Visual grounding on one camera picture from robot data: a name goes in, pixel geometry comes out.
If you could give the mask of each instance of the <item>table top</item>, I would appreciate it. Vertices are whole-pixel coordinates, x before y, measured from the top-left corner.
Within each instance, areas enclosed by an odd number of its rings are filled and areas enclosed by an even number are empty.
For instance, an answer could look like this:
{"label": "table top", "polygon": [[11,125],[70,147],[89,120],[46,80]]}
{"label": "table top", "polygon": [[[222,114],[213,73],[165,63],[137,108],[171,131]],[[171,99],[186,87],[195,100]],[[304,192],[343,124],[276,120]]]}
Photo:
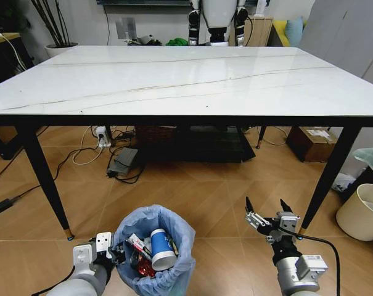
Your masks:
{"label": "table top", "polygon": [[0,115],[373,117],[373,84],[292,47],[78,46],[1,83]]}
{"label": "table top", "polygon": [[[3,33],[3,35],[4,35],[8,40],[12,40],[12,39],[15,39],[15,38],[19,38],[19,37],[20,37],[19,33]],[[2,42],[6,42],[6,41],[4,40],[3,37],[0,37],[0,43],[2,43]]]}

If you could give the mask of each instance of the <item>plant pot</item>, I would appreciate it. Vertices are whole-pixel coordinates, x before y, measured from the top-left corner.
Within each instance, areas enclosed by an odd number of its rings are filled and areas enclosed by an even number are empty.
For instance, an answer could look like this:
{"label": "plant pot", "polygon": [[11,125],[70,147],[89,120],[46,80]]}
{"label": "plant pot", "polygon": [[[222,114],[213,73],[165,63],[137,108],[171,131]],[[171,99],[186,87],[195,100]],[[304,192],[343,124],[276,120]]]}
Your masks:
{"label": "plant pot", "polygon": [[70,44],[71,45],[68,47],[56,47],[55,44],[50,44],[45,46],[45,50],[48,53],[49,58],[52,58],[78,45],[76,42],[70,42]]}

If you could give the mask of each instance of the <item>green object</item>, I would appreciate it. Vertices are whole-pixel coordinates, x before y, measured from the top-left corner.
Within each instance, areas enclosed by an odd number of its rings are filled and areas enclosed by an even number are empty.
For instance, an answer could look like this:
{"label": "green object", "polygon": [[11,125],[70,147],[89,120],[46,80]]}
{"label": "green object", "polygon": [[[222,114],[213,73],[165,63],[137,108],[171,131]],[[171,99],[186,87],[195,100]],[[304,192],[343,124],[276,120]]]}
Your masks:
{"label": "green object", "polygon": [[166,46],[186,46],[187,41],[183,38],[175,38],[166,43]]}

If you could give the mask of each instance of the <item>red object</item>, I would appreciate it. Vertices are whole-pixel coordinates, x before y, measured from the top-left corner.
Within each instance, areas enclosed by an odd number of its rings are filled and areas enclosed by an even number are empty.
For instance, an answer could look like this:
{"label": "red object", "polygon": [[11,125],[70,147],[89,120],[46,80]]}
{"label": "red object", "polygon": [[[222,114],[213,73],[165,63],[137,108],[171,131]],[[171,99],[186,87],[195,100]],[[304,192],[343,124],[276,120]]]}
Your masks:
{"label": "red object", "polygon": [[144,257],[139,260],[137,270],[141,276],[154,277],[156,274],[156,271],[152,268],[152,263]]}

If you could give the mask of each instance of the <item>blue pillow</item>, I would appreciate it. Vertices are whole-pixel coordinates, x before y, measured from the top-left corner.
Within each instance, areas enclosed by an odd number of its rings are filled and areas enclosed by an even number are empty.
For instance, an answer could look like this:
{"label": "blue pillow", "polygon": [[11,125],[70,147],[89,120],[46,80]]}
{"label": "blue pillow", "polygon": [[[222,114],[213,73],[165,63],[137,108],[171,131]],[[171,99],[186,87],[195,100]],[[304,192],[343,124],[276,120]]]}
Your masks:
{"label": "blue pillow", "polygon": [[290,46],[298,47],[303,36],[303,18],[298,17],[295,20],[288,20],[285,27],[285,35],[289,40]]}

